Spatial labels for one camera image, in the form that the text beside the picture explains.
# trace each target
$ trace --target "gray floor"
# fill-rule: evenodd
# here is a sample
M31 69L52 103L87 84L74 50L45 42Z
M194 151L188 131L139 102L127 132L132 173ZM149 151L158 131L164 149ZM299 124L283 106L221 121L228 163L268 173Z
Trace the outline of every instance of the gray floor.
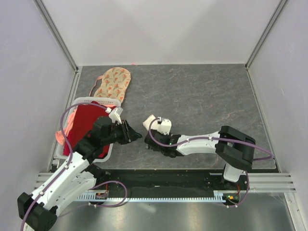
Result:
M76 208L74 202L64 211ZM238 208L212 203L134 203L83 207L51 231L294 231L283 194L250 193Z
M172 133L208 134L232 126L269 149L264 127L243 64L129 65L132 80L122 103L122 118L143 136L142 122L151 114L169 118ZM112 66L85 66L77 97L89 95L95 79ZM256 151L255 157L266 154ZM142 140L115 144L108 168L223 168L214 154L169 158L145 149ZM274 160L254 162L253 168L275 168Z

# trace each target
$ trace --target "white wall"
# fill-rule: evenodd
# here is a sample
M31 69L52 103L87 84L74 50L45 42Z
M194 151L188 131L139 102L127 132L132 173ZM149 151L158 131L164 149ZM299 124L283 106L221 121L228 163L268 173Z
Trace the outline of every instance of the white wall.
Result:
M308 215L308 2L289 1L251 67L279 166Z
M19 230L17 197L46 171L73 70L32 0L0 7L0 230Z
M245 63L279 0L44 0L78 65Z

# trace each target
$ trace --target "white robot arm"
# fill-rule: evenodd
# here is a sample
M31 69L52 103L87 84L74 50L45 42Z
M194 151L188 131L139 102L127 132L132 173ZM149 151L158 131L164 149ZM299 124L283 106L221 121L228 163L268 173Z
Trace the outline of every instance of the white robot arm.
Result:
M143 122L143 126L148 131L152 121L154 122L151 125L151 134L161 145L153 141L152 137L148 134L144 140L148 149L160 151L163 155L169 157L190 154L218 154L227 162L224 168L223 178L230 182L237 182L243 171L250 170L252 167L254 148L213 139L223 137L253 144L256 143L253 138L234 128L223 126L220 131L207 135L172 135L170 133L172 124L169 119L156 118L154 115L151 115Z
M104 146L115 142L128 144L142 137L126 120L114 116L118 113L111 115L97 119L92 130L74 147L72 158L68 157L43 185L31 194L24 192L18 197L21 219L24 219L30 205L33 206L26 217L26 223L32 229L48 231L71 202L96 185L100 174L96 173L92 162L102 153Z

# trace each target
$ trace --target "laundry basket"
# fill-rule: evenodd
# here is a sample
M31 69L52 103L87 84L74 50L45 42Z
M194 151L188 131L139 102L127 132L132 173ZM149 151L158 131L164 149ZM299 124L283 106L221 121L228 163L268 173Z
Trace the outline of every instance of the laundry basket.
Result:
M102 97L80 97L80 98L75 99L74 102L72 103L72 105L74 105L76 103L90 103L92 101L96 101L100 105L114 105L116 107L120 107L121 106L121 102L119 100L117 100L117 99L102 98ZM69 110L69 115L76 108L78 108L78 106L71 108ZM104 159L95 159L94 162L105 162L105 161L107 161L110 158L112 147L113 147L113 144L110 144L109 145L108 154L107 154L107 156ZM64 146L62 146L59 143L57 143L55 156L60 158L60 159L66 159L67 156L63 155L63 152L64 152Z

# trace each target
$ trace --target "red towel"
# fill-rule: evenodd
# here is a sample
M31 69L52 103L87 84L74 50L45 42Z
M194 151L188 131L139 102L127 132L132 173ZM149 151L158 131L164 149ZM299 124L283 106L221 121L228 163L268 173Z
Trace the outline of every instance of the red towel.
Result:
M101 116L108 116L108 113L105 112L101 107L97 107L94 105L79 105L76 111L76 115L74 118L74 124L72 130L68 133L68 140L74 148L79 140L81 140L84 135L92 130L94 122ZM102 154L99 156L99 159L103 159L109 151L109 145L104 146ZM67 144L64 147L63 155L69 155L69 148Z

